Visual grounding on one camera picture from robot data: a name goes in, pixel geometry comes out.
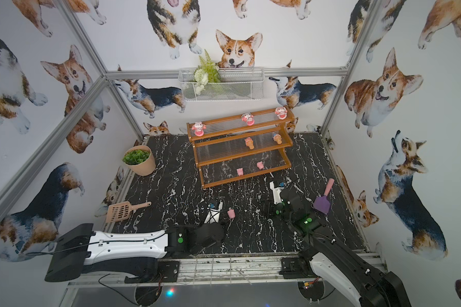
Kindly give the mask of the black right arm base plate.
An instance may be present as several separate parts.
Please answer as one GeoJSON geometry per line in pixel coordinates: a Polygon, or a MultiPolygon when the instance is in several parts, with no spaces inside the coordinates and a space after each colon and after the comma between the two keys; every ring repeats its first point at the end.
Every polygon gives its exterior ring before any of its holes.
{"type": "Polygon", "coordinates": [[[315,278],[310,264],[302,257],[285,257],[280,260],[280,271],[285,280],[315,278]]]}

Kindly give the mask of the pink white bunny doll figure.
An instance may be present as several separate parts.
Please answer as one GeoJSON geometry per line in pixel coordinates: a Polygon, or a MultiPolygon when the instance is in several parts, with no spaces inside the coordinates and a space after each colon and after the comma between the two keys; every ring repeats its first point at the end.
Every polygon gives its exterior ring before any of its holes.
{"type": "Polygon", "coordinates": [[[288,116],[288,109],[286,107],[277,107],[275,109],[275,115],[279,120],[285,120],[288,116]]]}

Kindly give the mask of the orange wooden two-tier shelf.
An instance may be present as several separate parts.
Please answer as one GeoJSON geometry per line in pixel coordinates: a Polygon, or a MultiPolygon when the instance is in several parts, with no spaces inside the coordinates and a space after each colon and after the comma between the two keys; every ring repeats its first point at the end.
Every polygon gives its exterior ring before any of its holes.
{"type": "Polygon", "coordinates": [[[203,121],[206,129],[202,137],[196,137],[192,131],[195,122],[186,124],[202,187],[212,188],[290,168],[286,149],[293,146],[290,134],[297,118],[286,108],[288,116],[285,120],[278,119],[276,108],[251,112],[255,120],[253,126],[243,122],[242,115],[203,121]],[[274,133],[282,136],[281,145],[274,142],[274,133]],[[248,137],[254,141],[253,150],[246,147],[248,137]],[[265,166],[263,170],[257,167],[260,161],[265,166]],[[243,168],[243,176],[238,176],[238,168],[243,168]]]}

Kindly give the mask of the pink ice cream cone toy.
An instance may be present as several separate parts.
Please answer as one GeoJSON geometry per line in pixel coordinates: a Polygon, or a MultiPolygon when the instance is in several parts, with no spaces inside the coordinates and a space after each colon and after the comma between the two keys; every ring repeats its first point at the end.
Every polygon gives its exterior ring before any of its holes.
{"type": "Polygon", "coordinates": [[[255,149],[254,141],[251,137],[248,137],[245,139],[245,144],[246,144],[246,147],[248,147],[250,150],[255,149]]]}

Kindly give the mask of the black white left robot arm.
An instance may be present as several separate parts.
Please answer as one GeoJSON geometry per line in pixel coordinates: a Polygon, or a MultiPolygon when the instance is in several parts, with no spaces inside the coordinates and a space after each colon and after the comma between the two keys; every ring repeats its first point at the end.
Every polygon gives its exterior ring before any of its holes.
{"type": "Polygon", "coordinates": [[[173,226],[144,234],[111,234],[82,224],[58,239],[44,280],[59,283],[91,272],[116,272],[124,273],[128,283],[151,281],[160,259],[195,256],[224,238],[219,223],[173,226]]]}

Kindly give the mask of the pink hooded bunny doll figure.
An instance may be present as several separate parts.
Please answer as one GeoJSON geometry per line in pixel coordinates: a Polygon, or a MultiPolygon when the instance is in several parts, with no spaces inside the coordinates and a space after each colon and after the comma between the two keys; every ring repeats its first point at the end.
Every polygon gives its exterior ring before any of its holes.
{"type": "Polygon", "coordinates": [[[206,125],[202,122],[195,122],[192,125],[192,131],[196,135],[196,137],[202,137],[204,135],[204,131],[206,129],[206,125]]]}

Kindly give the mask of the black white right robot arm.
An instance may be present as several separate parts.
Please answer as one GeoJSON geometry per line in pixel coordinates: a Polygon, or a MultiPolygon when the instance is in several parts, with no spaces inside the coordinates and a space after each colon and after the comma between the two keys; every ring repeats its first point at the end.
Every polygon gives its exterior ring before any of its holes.
{"type": "Polygon", "coordinates": [[[299,253],[303,276],[311,273],[329,282],[354,306],[410,306],[402,280],[367,263],[304,205],[283,183],[269,183],[274,205],[271,213],[303,241],[299,253]]]}

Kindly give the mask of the pink pot with green succulent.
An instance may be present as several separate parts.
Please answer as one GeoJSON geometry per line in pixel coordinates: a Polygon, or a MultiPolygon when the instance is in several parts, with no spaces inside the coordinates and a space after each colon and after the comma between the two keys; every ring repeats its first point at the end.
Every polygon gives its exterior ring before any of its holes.
{"type": "Polygon", "coordinates": [[[143,177],[152,174],[156,169],[156,161],[152,150],[145,145],[130,148],[124,154],[122,162],[135,174],[143,177]]]}

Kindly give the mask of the blue pink ice cream toy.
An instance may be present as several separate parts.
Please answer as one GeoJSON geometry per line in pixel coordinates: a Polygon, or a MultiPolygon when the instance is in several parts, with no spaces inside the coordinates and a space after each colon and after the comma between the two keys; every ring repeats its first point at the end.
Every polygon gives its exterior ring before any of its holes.
{"type": "Polygon", "coordinates": [[[278,145],[282,144],[282,136],[279,133],[274,133],[273,134],[273,140],[278,145]]]}

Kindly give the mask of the artificial fern with white flowers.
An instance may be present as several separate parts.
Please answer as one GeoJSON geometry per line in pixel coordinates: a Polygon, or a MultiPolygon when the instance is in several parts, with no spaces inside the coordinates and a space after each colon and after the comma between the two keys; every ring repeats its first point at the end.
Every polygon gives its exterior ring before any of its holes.
{"type": "Polygon", "coordinates": [[[221,83],[219,74],[220,67],[211,59],[206,50],[204,51],[204,56],[199,56],[199,60],[200,65],[193,74],[196,95],[200,95],[210,83],[221,83]]]}

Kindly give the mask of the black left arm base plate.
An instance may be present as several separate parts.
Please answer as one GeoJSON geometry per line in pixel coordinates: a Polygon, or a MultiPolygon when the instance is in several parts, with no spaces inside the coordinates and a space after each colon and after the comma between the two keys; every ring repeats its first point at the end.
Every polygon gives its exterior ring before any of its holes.
{"type": "Polygon", "coordinates": [[[125,277],[125,284],[141,283],[172,283],[179,276],[181,263],[179,261],[156,261],[150,262],[138,276],[125,277]]]}

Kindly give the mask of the beige slotted scoop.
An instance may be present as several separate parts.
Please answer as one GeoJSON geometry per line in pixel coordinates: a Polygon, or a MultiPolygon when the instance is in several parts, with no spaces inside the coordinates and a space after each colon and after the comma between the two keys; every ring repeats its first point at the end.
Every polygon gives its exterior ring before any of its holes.
{"type": "Polygon", "coordinates": [[[151,205],[152,202],[145,202],[138,205],[132,205],[130,202],[122,202],[110,205],[106,214],[106,223],[116,223],[127,220],[134,211],[151,205]]]}

